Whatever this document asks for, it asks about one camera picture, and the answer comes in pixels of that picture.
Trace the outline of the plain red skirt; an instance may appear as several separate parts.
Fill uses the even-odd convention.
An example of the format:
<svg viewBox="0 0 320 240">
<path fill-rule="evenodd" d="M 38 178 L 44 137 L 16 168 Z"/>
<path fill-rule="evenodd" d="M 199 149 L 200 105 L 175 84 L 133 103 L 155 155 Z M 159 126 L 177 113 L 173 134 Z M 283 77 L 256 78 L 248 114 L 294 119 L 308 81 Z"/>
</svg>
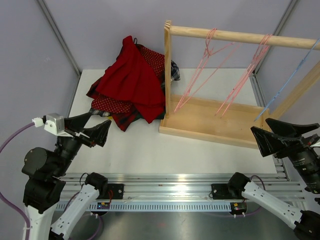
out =
<svg viewBox="0 0 320 240">
<path fill-rule="evenodd" d="M 116 61 L 105 70 L 96 91 L 105 97 L 132 103 L 149 124 L 166 106 L 159 79 L 131 35 L 122 40 Z"/>
</svg>

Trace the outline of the light blue wire hanger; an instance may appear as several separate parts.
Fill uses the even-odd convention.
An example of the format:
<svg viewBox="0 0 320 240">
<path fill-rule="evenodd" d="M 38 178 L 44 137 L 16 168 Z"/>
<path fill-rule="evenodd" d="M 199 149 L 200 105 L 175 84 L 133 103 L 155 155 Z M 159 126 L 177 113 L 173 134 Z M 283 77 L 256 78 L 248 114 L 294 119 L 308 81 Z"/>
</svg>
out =
<svg viewBox="0 0 320 240">
<path fill-rule="evenodd" d="M 288 79 L 285 81 L 285 83 L 282 85 L 282 87 L 277 91 L 277 93 L 271 98 L 271 100 L 266 104 L 264 109 L 258 114 L 258 116 L 254 119 L 254 121 L 257 121 L 263 113 L 269 108 L 269 106 L 275 101 L 275 99 L 280 95 L 280 93 L 284 90 L 284 88 L 288 85 L 288 83 L 292 80 L 292 78 L 295 76 L 295 74 L 300 70 L 300 68 L 303 66 L 303 64 L 308 59 L 310 53 L 315 49 L 317 44 L 320 42 L 320 39 L 318 38 L 313 46 L 310 48 L 310 50 L 306 53 L 306 55 L 301 59 L 295 70 L 292 72 L 292 74 L 288 77 Z"/>
</svg>

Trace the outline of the red polka dot skirt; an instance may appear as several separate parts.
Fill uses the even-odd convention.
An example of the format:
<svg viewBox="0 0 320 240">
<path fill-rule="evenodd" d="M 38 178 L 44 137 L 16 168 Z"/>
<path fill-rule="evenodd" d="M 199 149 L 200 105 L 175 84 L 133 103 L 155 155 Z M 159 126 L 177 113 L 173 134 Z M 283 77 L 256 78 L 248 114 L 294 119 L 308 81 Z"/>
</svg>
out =
<svg viewBox="0 0 320 240">
<path fill-rule="evenodd" d="M 153 69 L 157 76 L 160 87 L 165 92 L 165 56 L 161 53 L 153 51 L 141 44 L 136 44 L 139 52 L 143 56 L 144 60 Z M 87 92 L 87 96 L 92 98 L 91 108 L 89 112 L 93 115 L 99 115 L 101 117 L 108 117 L 112 114 L 125 114 L 131 111 L 134 106 L 128 101 L 115 100 L 113 98 L 99 94 L 96 91 L 102 77 L 97 79 Z"/>
</svg>

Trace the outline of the navy white plaid skirt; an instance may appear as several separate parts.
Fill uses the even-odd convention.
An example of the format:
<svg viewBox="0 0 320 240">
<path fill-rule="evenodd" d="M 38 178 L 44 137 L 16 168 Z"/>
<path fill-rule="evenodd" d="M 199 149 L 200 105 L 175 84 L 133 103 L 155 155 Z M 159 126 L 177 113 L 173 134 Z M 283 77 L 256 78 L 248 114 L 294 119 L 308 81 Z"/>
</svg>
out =
<svg viewBox="0 0 320 240">
<path fill-rule="evenodd" d="M 97 92 L 96 92 L 96 88 L 99 85 L 101 78 L 98 78 L 89 88 L 88 92 L 86 93 L 86 96 L 92 99 L 96 99 L 97 98 Z M 171 61 L 171 76 L 170 76 L 170 82 L 172 83 L 173 81 L 179 81 L 181 79 L 181 75 L 180 75 L 180 69 L 178 67 L 178 65 L 172 60 Z M 165 91 L 165 72 L 163 71 L 160 74 L 160 83 L 161 83 L 161 89 L 163 91 Z M 89 112 L 92 115 L 98 115 L 100 117 L 111 117 L 113 112 L 108 112 L 103 110 L 102 106 L 93 106 L 93 102 L 91 102 L 91 107 Z"/>
</svg>

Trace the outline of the red black plaid skirt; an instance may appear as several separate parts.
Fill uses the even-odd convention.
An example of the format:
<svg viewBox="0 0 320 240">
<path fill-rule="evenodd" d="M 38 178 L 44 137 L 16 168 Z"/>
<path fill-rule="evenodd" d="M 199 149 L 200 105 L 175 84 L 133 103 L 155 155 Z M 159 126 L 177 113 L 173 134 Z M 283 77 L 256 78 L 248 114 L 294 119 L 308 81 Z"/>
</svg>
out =
<svg viewBox="0 0 320 240">
<path fill-rule="evenodd" d="M 89 112 L 92 115 L 112 118 L 118 128 L 125 132 L 129 125 L 140 119 L 140 113 L 135 106 L 122 100 L 116 100 L 97 92 L 101 78 L 97 79 L 89 88 L 86 96 L 92 99 Z"/>
</svg>

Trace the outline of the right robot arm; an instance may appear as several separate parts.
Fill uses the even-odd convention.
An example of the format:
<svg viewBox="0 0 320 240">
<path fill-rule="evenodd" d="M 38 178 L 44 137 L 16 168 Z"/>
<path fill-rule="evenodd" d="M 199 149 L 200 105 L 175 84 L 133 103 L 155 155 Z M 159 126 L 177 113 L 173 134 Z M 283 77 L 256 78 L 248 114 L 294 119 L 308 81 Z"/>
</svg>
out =
<svg viewBox="0 0 320 240">
<path fill-rule="evenodd" d="M 251 132 L 263 157 L 288 158 L 298 172 L 306 190 L 312 194 L 320 193 L 320 156 L 314 150 L 320 146 L 320 137 L 303 135 L 320 127 L 319 123 L 293 124 L 267 118 L 270 131 L 253 126 Z M 320 238 L 320 215 L 312 210 L 294 207 L 258 186 L 246 175 L 235 172 L 227 183 L 227 193 L 232 198 L 250 200 L 263 207 L 294 232 L 300 240 Z"/>
</svg>

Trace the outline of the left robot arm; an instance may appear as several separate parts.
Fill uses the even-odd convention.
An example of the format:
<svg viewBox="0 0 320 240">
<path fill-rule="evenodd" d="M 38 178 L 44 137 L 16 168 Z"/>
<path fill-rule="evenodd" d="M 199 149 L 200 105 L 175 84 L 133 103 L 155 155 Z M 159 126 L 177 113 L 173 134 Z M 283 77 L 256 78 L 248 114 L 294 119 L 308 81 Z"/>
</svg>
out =
<svg viewBox="0 0 320 240">
<path fill-rule="evenodd" d="M 90 173 L 74 201 L 62 216 L 52 222 L 61 198 L 65 176 L 82 146 L 103 147 L 107 141 L 111 120 L 87 128 L 89 112 L 65 118 L 57 113 L 33 119 L 35 127 L 57 137 L 53 151 L 42 147 L 31 149 L 25 156 L 22 173 L 29 177 L 23 194 L 28 222 L 25 224 L 27 240 L 67 240 L 81 216 L 96 199 L 107 196 L 108 179 L 99 173 Z"/>
</svg>

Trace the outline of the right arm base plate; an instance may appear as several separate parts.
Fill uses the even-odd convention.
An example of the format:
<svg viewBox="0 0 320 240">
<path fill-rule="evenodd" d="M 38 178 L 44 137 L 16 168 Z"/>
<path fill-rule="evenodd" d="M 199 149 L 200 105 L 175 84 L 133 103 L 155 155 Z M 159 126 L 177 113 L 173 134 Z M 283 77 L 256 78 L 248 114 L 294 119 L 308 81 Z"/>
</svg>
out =
<svg viewBox="0 0 320 240">
<path fill-rule="evenodd" d="M 235 200 L 234 197 L 228 190 L 226 183 L 213 183 L 211 184 L 211 192 L 209 197 L 213 200 Z"/>
</svg>

